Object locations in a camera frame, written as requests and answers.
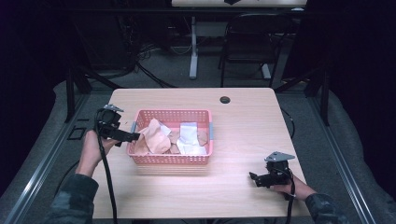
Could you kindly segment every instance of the pink plastic basket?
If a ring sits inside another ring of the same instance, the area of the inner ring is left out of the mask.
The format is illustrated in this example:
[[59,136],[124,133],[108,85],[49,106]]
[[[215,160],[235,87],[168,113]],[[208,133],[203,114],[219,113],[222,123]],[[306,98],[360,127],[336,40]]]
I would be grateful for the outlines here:
[[131,132],[136,133],[149,126],[152,119],[157,119],[171,130],[179,130],[181,122],[197,122],[198,131],[207,133],[205,155],[182,154],[134,154],[135,141],[128,143],[127,154],[136,164],[207,164],[213,151],[212,116],[208,110],[164,109],[139,110],[132,125]]

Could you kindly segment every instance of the white paper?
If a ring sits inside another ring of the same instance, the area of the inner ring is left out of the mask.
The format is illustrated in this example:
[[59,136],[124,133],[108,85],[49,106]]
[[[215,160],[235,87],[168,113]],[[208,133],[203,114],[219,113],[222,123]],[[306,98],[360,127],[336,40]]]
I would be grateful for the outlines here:
[[180,154],[205,155],[205,147],[198,142],[198,128],[196,122],[180,123],[180,137],[177,139]]

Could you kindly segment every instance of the table top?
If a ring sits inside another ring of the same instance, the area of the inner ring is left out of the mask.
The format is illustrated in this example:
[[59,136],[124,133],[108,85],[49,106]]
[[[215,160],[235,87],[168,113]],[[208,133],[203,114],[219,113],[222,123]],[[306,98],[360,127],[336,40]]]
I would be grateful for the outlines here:
[[305,7],[306,0],[241,0],[233,5],[224,0],[172,0],[173,7]]
[[[222,96],[231,102],[223,104]],[[248,173],[266,175],[264,159],[274,151],[296,156],[290,169],[304,175],[275,93],[266,88],[121,89],[110,104],[124,110],[120,129],[129,131],[140,109],[207,109],[213,122],[213,154],[207,165],[136,165],[126,143],[107,155],[119,218],[285,217],[288,202],[257,188]],[[112,218],[102,163],[94,218]],[[309,216],[294,202],[293,216]]]

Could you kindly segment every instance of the person's hand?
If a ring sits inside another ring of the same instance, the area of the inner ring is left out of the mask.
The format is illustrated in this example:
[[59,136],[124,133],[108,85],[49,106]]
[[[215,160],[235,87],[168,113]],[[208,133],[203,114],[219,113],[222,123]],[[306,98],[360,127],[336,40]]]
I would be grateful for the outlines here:
[[[314,191],[309,186],[307,186],[297,176],[294,176],[293,180],[294,180],[294,186],[295,186],[294,194],[296,196],[296,199],[305,201],[305,199],[309,195],[316,193],[316,191]],[[273,189],[274,191],[277,191],[277,192],[284,192],[284,193],[290,194],[291,181],[289,182],[288,185],[273,185],[270,187],[270,189]]]
[[[105,148],[105,153],[107,154],[110,149],[118,142],[118,140],[102,138],[102,144]],[[101,160],[102,156],[100,154],[97,134],[94,130],[90,130],[85,134],[84,137],[84,144],[82,147],[79,164],[76,169],[76,174],[92,177],[93,171]]]

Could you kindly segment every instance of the camouflage sleeve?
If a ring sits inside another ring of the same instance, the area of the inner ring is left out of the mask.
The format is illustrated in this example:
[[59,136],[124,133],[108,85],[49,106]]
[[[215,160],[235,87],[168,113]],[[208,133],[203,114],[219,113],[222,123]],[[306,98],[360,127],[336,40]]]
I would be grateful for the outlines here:
[[349,223],[347,217],[329,195],[312,194],[306,198],[305,204],[316,224]]
[[71,175],[56,195],[43,223],[92,223],[98,183],[85,175]]

